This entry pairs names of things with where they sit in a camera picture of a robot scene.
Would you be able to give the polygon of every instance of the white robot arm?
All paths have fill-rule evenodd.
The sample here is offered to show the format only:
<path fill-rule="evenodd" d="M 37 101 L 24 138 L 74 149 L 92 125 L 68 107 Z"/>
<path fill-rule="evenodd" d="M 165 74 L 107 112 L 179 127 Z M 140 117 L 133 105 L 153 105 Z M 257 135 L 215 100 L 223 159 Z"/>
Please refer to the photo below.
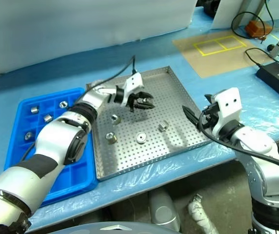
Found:
<path fill-rule="evenodd" d="M 205 95 L 210 105 L 199 119 L 183 106 L 187 118 L 213 141 L 235 150 L 244 166 L 252 199 L 250 234 L 279 234 L 279 154 L 276 143 L 264 132 L 239 122 L 241 101 L 238 88 Z M 207 122 L 202 124 L 202 117 Z M 205 131 L 212 130 L 211 136 Z"/>
<path fill-rule="evenodd" d="M 122 88 L 100 84 L 41 130 L 35 154 L 0 175 L 0 234 L 22 234 L 30 227 L 28 218 L 40 207 L 59 173 L 81 158 L 87 134 L 105 104 L 114 102 L 131 111 L 154 108 L 153 97 L 138 92 L 141 88 L 138 72 Z"/>

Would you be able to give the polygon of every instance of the metal tray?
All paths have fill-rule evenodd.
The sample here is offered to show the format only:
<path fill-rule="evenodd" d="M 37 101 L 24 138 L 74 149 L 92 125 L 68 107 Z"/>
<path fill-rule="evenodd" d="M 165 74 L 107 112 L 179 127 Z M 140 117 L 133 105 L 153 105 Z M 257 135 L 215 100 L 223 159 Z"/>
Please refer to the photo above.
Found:
<path fill-rule="evenodd" d="M 159 68 L 141 73 L 144 91 L 154 97 L 152 110 L 137 110 L 107 105 L 92 127 L 96 173 L 99 180 L 105 180 L 136 168 L 170 157 L 183 151 L 209 143 L 185 117 L 182 105 L 190 107 L 198 116 L 200 110 L 192 101 L 172 69 Z M 130 76 L 115 80 L 123 84 Z M 121 118 L 113 125 L 111 116 Z M 166 120 L 169 127 L 160 132 L 158 125 Z M 108 144 L 105 135 L 114 132 L 118 140 Z M 147 141 L 138 144 L 137 133 L 144 132 Z"/>

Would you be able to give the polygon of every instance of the plastic sheet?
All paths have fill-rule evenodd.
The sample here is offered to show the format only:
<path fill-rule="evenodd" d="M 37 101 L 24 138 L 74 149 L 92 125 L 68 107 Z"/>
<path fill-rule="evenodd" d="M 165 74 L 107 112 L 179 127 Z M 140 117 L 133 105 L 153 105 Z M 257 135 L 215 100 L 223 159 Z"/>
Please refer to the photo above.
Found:
<path fill-rule="evenodd" d="M 138 71 L 170 65 L 200 109 L 208 104 L 204 94 L 238 87 L 243 105 L 242 122 L 263 130 L 273 139 L 279 140 L 279 94 L 255 76 L 257 67 L 201 79 L 172 44 L 174 39 L 207 33 L 211 22 L 212 20 L 204 15 L 203 9 L 198 8 L 192 25 L 186 30 L 122 46 L 62 57 L 1 76 L 0 172 L 4 166 L 17 105 L 21 100 L 69 88 L 84 87 L 88 82 L 110 77 L 133 54 L 137 55 Z M 268 37 L 261 46 L 265 49 L 270 43 L 276 43 L 276 40 Z M 208 69 L 213 68 L 214 64 L 208 64 Z M 86 214 L 233 158 L 232 151 L 210 143 L 161 160 L 103 181 L 88 193 L 38 209 L 30 218 L 32 226 L 29 230 L 34 231 Z"/>

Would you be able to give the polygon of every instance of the black cable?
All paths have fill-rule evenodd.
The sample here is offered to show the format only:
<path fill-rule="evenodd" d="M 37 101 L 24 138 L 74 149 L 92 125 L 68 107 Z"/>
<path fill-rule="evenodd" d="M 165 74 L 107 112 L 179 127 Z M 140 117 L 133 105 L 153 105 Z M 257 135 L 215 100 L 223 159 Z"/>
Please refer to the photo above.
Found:
<path fill-rule="evenodd" d="M 256 14 L 253 13 L 253 12 L 250 12 L 250 11 L 240 12 L 239 14 L 237 14 L 237 15 L 233 18 L 233 21 L 232 21 L 232 24 L 231 24 L 231 29 L 232 29 L 233 33 L 236 34 L 237 36 L 239 36 L 239 37 L 241 37 L 241 38 L 245 38 L 245 39 L 255 39 L 255 38 L 262 39 L 262 38 L 265 37 L 266 35 L 269 35 L 269 34 L 273 31 L 273 29 L 274 29 L 274 24 L 275 24 L 275 23 L 274 23 L 273 16 L 272 16 L 272 14 L 271 14 L 271 12 L 270 12 L 270 9 L 268 8 L 267 0 L 264 0 L 264 3 L 265 3 L 266 10 L 267 10 L 268 14 L 270 15 L 270 18 L 271 18 L 271 21 L 272 21 L 272 28 L 271 28 L 271 30 L 270 30 L 270 32 L 269 32 L 268 34 L 265 33 L 265 24 L 264 24 L 264 21 L 263 21 L 258 15 L 256 15 Z M 263 26 L 263 36 L 261 36 L 261 37 L 246 37 L 246 36 L 244 36 L 244 35 L 238 34 L 238 33 L 234 30 L 233 24 L 234 24 L 235 19 L 236 19 L 238 16 L 240 16 L 240 15 L 242 15 L 242 14 L 245 14 L 245 13 L 252 14 L 252 15 L 254 15 L 255 17 L 257 17 L 257 18 L 261 21 L 262 26 Z"/>
<path fill-rule="evenodd" d="M 20 162 L 22 162 L 26 159 L 27 155 L 30 153 L 30 151 L 35 146 L 35 144 L 36 144 L 36 142 L 33 142 L 32 145 L 30 145 L 30 147 L 26 150 L 26 152 L 24 152 L 22 158 L 20 159 Z"/>
<path fill-rule="evenodd" d="M 249 51 L 249 50 L 260 50 L 260 51 L 262 51 L 263 53 L 265 53 L 268 57 L 270 57 L 272 60 L 274 60 L 275 62 L 279 62 L 277 59 L 272 58 L 272 57 L 269 55 L 269 53 L 267 53 L 266 51 L 264 51 L 264 50 L 262 50 L 262 49 L 260 49 L 260 48 L 252 47 L 252 48 L 249 48 L 249 49 L 245 50 L 245 54 L 248 56 L 248 58 L 249 58 L 252 62 L 254 62 L 258 67 L 261 67 L 262 64 L 256 62 L 254 59 L 251 58 L 250 54 L 248 54 L 248 51 Z"/>
<path fill-rule="evenodd" d="M 244 149 L 240 149 L 234 145 L 231 145 L 229 143 L 225 143 L 224 141 L 221 141 L 219 139 L 215 139 L 212 135 L 208 134 L 204 128 L 203 128 L 203 125 L 202 125 L 202 119 L 203 119 L 203 116 L 204 116 L 204 112 L 202 111 L 202 113 L 200 114 L 199 116 L 199 129 L 200 131 L 206 136 L 208 137 L 210 140 L 220 144 L 220 145 L 223 145 L 227 148 L 230 148 L 232 150 L 235 150 L 237 152 L 240 152 L 240 153 L 243 153 L 243 154 L 246 154 L 246 155 L 250 155 L 250 156 L 253 156 L 253 157 L 257 157 L 257 158 L 260 158 L 260 159 L 263 159 L 265 161 L 268 161 L 268 162 L 271 162 L 271 163 L 274 163 L 276 165 L 279 166 L 279 160 L 278 159 L 275 159 L 275 158 L 272 158 L 272 157 L 269 157 L 269 156 L 266 156 L 266 155 L 263 155 L 263 154 L 259 154 L 259 153 L 256 153 L 256 152 L 253 152 L 253 151 L 249 151 L 249 150 L 244 150 Z"/>
<path fill-rule="evenodd" d="M 113 75 L 112 77 L 106 79 L 106 80 L 103 80 L 102 82 L 96 84 L 96 85 L 93 85 L 92 87 L 90 87 L 88 90 L 86 90 L 83 94 L 80 95 L 80 97 L 77 98 L 77 100 L 75 101 L 75 104 L 77 103 L 77 101 L 79 101 L 84 95 L 86 95 L 87 92 L 89 92 L 90 90 L 94 89 L 95 87 L 101 85 L 101 84 L 104 84 L 114 78 L 116 78 L 117 76 L 119 76 L 122 72 L 124 72 L 130 65 L 131 63 L 133 64 L 133 68 L 132 68 L 132 74 L 134 75 L 137 71 L 135 69 L 135 55 L 133 55 L 131 57 L 131 59 L 127 62 L 127 64 L 118 72 L 116 73 L 115 75 Z"/>
<path fill-rule="evenodd" d="M 271 14 L 271 12 L 270 12 L 270 9 L 268 9 L 267 0 L 264 0 L 264 2 L 265 2 L 266 10 L 267 10 L 267 12 L 268 12 L 268 14 L 270 15 L 271 20 L 272 20 L 272 28 L 271 28 L 271 30 L 269 31 L 269 33 L 267 34 L 267 35 L 269 35 L 269 34 L 273 31 L 273 29 L 274 29 L 274 19 L 273 19 L 273 17 L 272 17 L 272 14 Z"/>
<path fill-rule="evenodd" d="M 244 35 L 241 35 L 241 34 L 237 33 L 237 32 L 234 30 L 234 22 L 235 22 L 235 20 L 237 19 L 238 16 L 240 16 L 240 15 L 242 15 L 242 14 L 245 14 L 245 13 L 252 14 L 252 15 L 254 15 L 255 17 L 257 17 L 257 18 L 261 21 L 262 26 L 263 26 L 263 36 L 261 36 L 261 37 L 246 37 L 246 36 L 244 36 Z M 237 35 L 237 36 L 239 36 L 239 37 L 241 37 L 241 38 L 245 38 L 245 39 L 262 39 L 264 36 L 266 36 L 266 34 L 265 34 L 265 24 L 264 24 L 263 20 L 262 20 L 258 15 L 256 15 L 256 14 L 253 13 L 253 12 L 250 12 L 250 11 L 243 11 L 243 12 L 238 13 L 238 14 L 233 18 L 233 20 L 232 20 L 231 29 L 232 29 L 232 31 L 233 31 L 233 33 L 234 33 L 235 35 Z"/>

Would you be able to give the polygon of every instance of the white wall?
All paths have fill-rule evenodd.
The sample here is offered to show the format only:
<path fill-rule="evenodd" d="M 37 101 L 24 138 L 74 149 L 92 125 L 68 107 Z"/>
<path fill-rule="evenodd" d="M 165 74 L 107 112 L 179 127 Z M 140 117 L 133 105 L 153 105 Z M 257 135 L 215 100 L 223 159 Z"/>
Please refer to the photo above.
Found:
<path fill-rule="evenodd" d="M 0 73 L 187 27 L 196 0 L 0 0 Z"/>
<path fill-rule="evenodd" d="M 260 3 L 260 1 L 264 0 L 252 0 L 248 9 L 246 11 L 255 12 L 257 10 L 257 7 Z M 242 0 L 221 0 L 219 4 L 219 8 L 217 11 L 217 14 L 214 18 L 212 28 L 230 28 L 231 22 L 233 18 L 238 14 L 238 10 L 241 6 Z M 275 20 L 279 19 L 279 0 L 270 0 L 268 2 L 268 7 L 270 9 L 270 12 Z M 261 14 L 259 15 L 263 21 L 269 21 L 271 18 L 269 17 L 265 7 L 261 11 Z M 246 25 L 253 15 L 251 14 L 244 14 L 243 20 L 241 22 L 241 25 Z"/>

